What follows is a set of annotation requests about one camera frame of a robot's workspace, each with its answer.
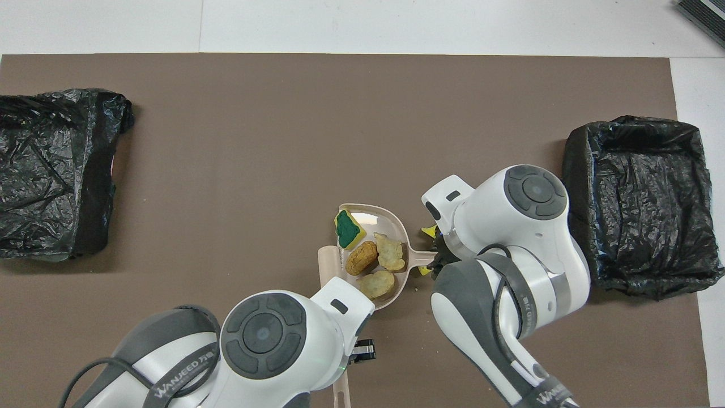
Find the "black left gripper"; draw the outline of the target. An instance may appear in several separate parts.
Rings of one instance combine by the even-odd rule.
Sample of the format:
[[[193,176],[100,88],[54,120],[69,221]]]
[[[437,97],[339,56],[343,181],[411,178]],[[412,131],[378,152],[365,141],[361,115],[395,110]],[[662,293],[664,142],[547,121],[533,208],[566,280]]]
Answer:
[[[372,338],[357,340],[352,354],[348,358],[348,364],[358,364],[361,362],[376,359],[376,347]]]

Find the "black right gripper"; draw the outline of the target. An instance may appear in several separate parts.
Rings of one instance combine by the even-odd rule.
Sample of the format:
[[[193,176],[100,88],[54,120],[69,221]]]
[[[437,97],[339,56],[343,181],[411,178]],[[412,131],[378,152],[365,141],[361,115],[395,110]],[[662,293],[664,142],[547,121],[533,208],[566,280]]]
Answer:
[[[430,262],[430,276],[432,276],[432,279],[437,279],[438,274],[446,265],[460,261],[460,258],[456,257],[447,247],[445,238],[440,232],[435,233],[432,252],[435,252],[433,261]]]

